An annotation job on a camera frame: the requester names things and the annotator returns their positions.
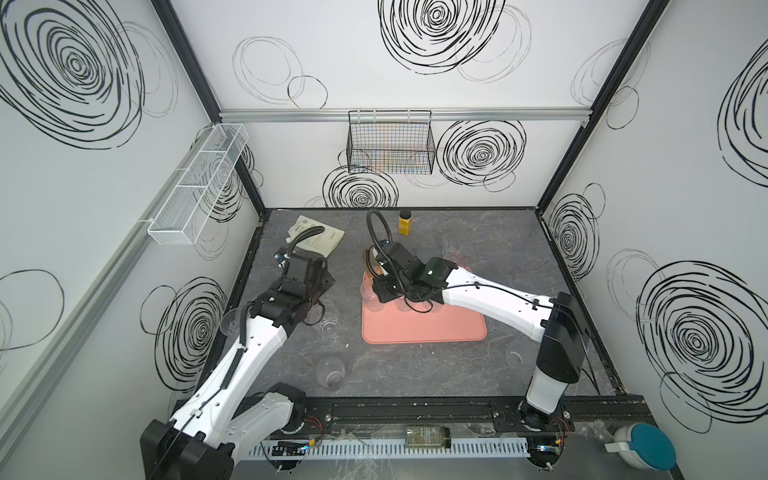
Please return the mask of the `clear wine glass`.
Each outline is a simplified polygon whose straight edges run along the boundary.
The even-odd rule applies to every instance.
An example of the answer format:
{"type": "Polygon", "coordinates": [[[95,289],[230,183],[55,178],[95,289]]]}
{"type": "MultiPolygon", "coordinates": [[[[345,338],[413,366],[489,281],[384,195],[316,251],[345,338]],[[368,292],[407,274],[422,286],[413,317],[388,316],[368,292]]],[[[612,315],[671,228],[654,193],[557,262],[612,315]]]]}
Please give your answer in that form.
{"type": "Polygon", "coordinates": [[[234,308],[226,312],[219,324],[220,332],[229,338],[237,338],[241,330],[242,309],[234,308]]]}

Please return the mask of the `clear faceted glass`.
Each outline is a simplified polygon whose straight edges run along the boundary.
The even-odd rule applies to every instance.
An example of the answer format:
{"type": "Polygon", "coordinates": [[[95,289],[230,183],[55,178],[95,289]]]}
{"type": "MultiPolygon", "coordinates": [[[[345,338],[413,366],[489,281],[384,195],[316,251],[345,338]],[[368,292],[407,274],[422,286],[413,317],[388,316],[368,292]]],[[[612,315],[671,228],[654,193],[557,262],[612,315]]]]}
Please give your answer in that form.
{"type": "Polygon", "coordinates": [[[379,312],[385,305],[380,302],[370,282],[363,282],[360,287],[362,308],[364,312],[379,312]]]}

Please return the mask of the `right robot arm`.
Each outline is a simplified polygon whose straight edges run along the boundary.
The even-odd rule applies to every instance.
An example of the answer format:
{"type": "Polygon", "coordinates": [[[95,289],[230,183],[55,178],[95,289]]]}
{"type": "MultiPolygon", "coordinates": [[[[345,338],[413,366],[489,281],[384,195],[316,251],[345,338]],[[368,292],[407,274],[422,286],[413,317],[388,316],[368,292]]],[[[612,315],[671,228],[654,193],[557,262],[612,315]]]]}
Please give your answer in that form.
{"type": "Polygon", "coordinates": [[[366,227],[372,245],[364,262],[373,291],[388,303],[427,314],[438,305],[464,308],[516,329],[539,344],[532,378],[518,406],[521,423],[542,432],[563,418],[559,410],[570,385],[579,382],[588,361],[589,332],[584,311],[570,294],[526,293],[482,278],[442,257],[424,262],[394,240],[383,214],[371,209],[366,227]]]}

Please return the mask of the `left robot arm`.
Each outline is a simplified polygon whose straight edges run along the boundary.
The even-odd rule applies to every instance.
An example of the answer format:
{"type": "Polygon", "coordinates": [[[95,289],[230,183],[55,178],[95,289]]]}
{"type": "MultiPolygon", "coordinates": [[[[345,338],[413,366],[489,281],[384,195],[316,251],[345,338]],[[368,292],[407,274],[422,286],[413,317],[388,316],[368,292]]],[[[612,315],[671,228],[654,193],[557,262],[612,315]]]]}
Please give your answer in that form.
{"type": "Polygon", "coordinates": [[[334,284],[327,259],[299,248],[324,233],[310,227],[284,254],[282,274],[242,310],[239,335],[202,386],[166,421],[140,438],[148,479],[228,479],[258,443],[277,430],[303,425],[305,394],[278,383],[243,413],[237,411],[259,373],[334,284]]]}

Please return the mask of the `pink plastic tray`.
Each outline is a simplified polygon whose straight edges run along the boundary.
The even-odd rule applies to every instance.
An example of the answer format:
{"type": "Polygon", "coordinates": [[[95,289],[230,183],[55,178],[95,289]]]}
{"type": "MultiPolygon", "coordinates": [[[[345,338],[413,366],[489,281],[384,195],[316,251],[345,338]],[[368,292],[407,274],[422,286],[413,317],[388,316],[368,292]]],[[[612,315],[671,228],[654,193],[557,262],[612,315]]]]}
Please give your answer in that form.
{"type": "MultiPolygon", "coordinates": [[[[373,285],[373,278],[363,274],[363,282],[373,285]]],[[[476,342],[487,335],[482,314],[435,303],[428,313],[417,313],[402,299],[383,303],[379,312],[362,308],[362,338],[368,344],[416,344],[476,342]]]]}

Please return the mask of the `amber plastic cup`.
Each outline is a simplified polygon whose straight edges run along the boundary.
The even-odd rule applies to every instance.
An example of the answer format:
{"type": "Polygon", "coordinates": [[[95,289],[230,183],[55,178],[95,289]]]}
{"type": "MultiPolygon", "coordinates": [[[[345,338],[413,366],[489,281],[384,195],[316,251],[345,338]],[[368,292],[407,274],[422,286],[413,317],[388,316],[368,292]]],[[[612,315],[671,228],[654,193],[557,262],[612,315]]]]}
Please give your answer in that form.
{"type": "Polygon", "coordinates": [[[374,259],[371,257],[371,250],[365,249],[362,253],[363,264],[366,271],[372,278],[377,278],[380,272],[374,267],[374,259]]]}

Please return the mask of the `small clear glass front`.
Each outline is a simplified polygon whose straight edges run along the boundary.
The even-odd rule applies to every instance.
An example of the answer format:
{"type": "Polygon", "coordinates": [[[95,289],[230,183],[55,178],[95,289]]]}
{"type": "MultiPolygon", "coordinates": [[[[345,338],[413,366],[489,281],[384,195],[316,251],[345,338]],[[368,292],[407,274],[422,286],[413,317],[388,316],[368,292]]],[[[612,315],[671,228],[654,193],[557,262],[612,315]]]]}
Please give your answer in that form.
{"type": "Polygon", "coordinates": [[[325,310],[318,329],[323,335],[334,335],[337,333],[340,324],[340,311],[338,307],[332,302],[328,301],[325,304],[325,310]]]}

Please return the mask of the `clear cup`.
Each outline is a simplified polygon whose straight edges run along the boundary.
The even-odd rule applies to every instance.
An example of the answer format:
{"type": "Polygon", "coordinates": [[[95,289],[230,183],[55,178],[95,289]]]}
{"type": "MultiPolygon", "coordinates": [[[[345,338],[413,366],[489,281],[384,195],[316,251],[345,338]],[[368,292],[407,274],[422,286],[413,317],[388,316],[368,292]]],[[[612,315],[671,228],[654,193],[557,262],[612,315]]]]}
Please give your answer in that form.
{"type": "Polygon", "coordinates": [[[339,390],[346,378],[346,368],[343,361],[337,356],[323,357],[315,367],[315,375],[318,384],[330,391],[339,390]]]}

